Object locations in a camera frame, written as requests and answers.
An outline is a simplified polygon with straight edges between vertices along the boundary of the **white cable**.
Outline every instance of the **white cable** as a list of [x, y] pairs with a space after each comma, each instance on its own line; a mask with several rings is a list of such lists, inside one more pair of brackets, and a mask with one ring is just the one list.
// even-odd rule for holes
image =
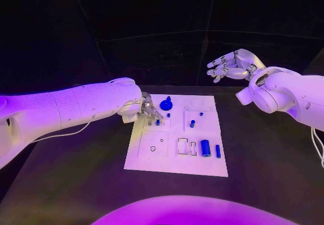
[[31, 142], [31, 143], [39, 142], [39, 141], [42, 141], [42, 140], [45, 140], [45, 139], [48, 139], [48, 138], [52, 138], [52, 137], [62, 137], [62, 136], [75, 135], [75, 134], [78, 134], [78, 133], [88, 127], [88, 125], [90, 125], [90, 123], [87, 123], [85, 127], [84, 127], [78, 132], [75, 132], [75, 133], [65, 134], [65, 135], [54, 135], [54, 136], [45, 137], [45, 138], [41, 138], [41, 139], [35, 140], [35, 141]]
[[[323, 147], [323, 154], [322, 154], [322, 152], [319, 150], [319, 147], [317, 147], [317, 144], [316, 144], [316, 140], [314, 140], [314, 136], [316, 136], [316, 138], [317, 138], [317, 140], [320, 142], [320, 145]], [[316, 128], [313, 128], [313, 127], [311, 127], [311, 137], [313, 137], [313, 144], [316, 146], [316, 150], [317, 150], [319, 156], [322, 158], [322, 165], [323, 165], [323, 168], [324, 168], [324, 145], [323, 145], [323, 141], [322, 141], [320, 137], [317, 136]]]

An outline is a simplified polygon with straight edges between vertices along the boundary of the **table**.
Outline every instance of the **table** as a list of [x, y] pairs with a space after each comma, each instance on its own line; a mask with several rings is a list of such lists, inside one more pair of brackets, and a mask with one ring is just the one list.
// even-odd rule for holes
[[310, 127], [283, 112], [242, 106], [238, 87], [142, 90], [215, 96], [229, 177], [124, 170], [133, 123], [114, 115], [80, 134], [36, 144], [0, 205], [0, 224], [88, 225], [121, 206], [163, 195], [225, 199], [296, 223], [323, 224], [324, 170]]

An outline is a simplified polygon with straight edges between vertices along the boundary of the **black background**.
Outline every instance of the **black background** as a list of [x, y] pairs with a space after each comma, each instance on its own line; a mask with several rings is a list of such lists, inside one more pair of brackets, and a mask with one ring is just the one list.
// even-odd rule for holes
[[[324, 74], [324, 17], [311, 1], [11, 1], [0, 16], [2, 95], [123, 76], [140, 85], [212, 86], [206, 64], [239, 48], [267, 66]], [[0, 199], [32, 149], [0, 170]]]

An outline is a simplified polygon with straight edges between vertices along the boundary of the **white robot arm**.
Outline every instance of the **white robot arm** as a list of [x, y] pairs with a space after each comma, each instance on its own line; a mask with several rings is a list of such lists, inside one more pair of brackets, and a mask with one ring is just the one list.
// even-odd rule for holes
[[281, 67], [265, 67], [245, 49], [227, 54], [208, 64], [215, 83], [228, 76], [247, 79], [248, 87], [237, 94], [244, 105], [251, 102], [267, 113], [287, 112], [296, 120], [324, 131], [324, 77], [301, 76]]
[[163, 119], [150, 94], [130, 78], [48, 93], [0, 96], [0, 168], [36, 138], [116, 113], [124, 123], [143, 113]]

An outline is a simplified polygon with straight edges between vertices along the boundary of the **white panel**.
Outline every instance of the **white panel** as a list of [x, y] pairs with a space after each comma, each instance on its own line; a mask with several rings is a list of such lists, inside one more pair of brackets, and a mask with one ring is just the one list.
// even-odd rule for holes
[[[160, 102], [167, 96], [173, 108], [163, 111]], [[143, 115], [134, 122], [124, 169], [228, 177], [215, 97], [152, 95], [152, 100], [166, 119], [160, 126], [152, 116]], [[211, 157], [202, 156], [203, 139], [209, 140]], [[216, 145], [222, 158], [216, 158]]]

